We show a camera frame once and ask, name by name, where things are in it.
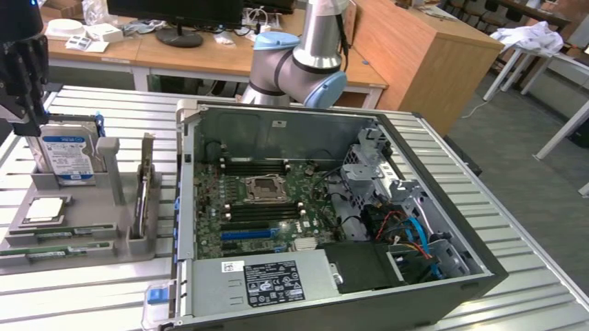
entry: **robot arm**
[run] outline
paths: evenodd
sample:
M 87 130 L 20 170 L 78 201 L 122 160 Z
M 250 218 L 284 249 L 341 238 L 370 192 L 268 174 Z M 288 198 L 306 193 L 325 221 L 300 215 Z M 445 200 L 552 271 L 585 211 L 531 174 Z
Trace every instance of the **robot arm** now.
M 342 41 L 348 54 L 346 6 L 348 0 L 312 0 L 301 39 L 284 32 L 258 36 L 242 103 L 289 106 L 290 97 L 310 108 L 329 108 L 336 103 L 348 83 L 338 52 Z
M 39 136 L 48 119 L 43 84 L 50 52 L 38 1 L 3 1 L 0 22 L 0 118 L 12 123 L 15 134 Z

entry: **monitor stand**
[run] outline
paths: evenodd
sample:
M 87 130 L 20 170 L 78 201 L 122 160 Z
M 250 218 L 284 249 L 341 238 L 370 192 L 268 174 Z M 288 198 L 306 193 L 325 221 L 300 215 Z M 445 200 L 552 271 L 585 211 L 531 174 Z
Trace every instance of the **monitor stand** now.
M 194 31 L 183 30 L 182 24 L 178 24 L 175 29 L 163 28 L 158 30 L 155 32 L 155 38 L 166 45 L 181 48 L 198 47 L 203 43 L 202 36 Z

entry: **blue clip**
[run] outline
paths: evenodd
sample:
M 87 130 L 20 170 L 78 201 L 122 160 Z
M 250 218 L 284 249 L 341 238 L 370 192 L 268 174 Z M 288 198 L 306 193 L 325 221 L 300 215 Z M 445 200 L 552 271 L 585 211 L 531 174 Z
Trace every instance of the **blue clip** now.
M 95 121 L 97 121 L 97 128 L 99 129 L 99 136 L 107 137 L 105 133 L 105 116 L 101 115 L 101 112 L 97 112 Z
M 159 303 L 167 303 L 170 300 L 170 293 L 167 288 L 154 288 L 147 293 L 147 304 L 157 305 Z

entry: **cpu socket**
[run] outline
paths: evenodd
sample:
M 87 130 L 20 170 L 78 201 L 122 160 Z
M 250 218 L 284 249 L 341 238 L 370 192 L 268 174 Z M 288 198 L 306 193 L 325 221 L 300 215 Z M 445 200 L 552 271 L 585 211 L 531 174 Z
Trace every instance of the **cpu socket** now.
M 247 200 L 253 202 L 285 201 L 285 179 L 277 174 L 246 178 Z

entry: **slatted metal table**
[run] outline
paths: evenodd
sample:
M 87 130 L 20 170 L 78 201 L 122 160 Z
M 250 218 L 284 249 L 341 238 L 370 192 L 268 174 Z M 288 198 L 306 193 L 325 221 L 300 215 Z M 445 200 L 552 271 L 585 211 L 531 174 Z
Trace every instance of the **slatted metal table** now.
M 0 330 L 141 330 L 143 291 L 170 278 L 177 180 L 178 94 L 67 86 L 46 102 L 50 112 L 106 117 L 106 134 L 121 138 L 122 172 L 134 172 L 141 138 L 155 133 L 155 168 L 163 173 L 157 258 L 151 261 L 0 277 Z M 505 269 L 508 279 L 461 305 L 434 330 L 589 330 L 589 300 L 442 139 L 412 114 L 388 112 Z M 393 155 L 405 176 L 410 169 Z M 34 159 L 26 140 L 0 147 L 0 238 L 31 185 Z

